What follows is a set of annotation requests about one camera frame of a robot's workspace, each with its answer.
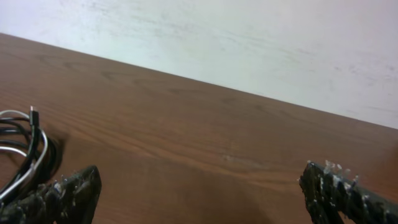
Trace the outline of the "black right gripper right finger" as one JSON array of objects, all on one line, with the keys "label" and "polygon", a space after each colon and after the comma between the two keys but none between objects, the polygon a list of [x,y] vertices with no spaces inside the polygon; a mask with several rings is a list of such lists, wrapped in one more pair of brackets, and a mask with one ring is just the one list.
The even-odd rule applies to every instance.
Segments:
[{"label": "black right gripper right finger", "polygon": [[345,178],[341,166],[334,168],[308,161],[298,179],[313,223],[343,223],[343,214],[354,223],[397,224],[396,203],[359,186],[358,176]]}]

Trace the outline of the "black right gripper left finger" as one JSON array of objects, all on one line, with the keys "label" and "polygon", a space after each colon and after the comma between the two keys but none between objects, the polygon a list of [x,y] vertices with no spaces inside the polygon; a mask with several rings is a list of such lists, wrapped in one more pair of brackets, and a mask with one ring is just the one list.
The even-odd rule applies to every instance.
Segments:
[{"label": "black right gripper left finger", "polygon": [[1,223],[91,224],[102,188],[94,165],[60,182],[40,184],[24,198],[1,206]]}]

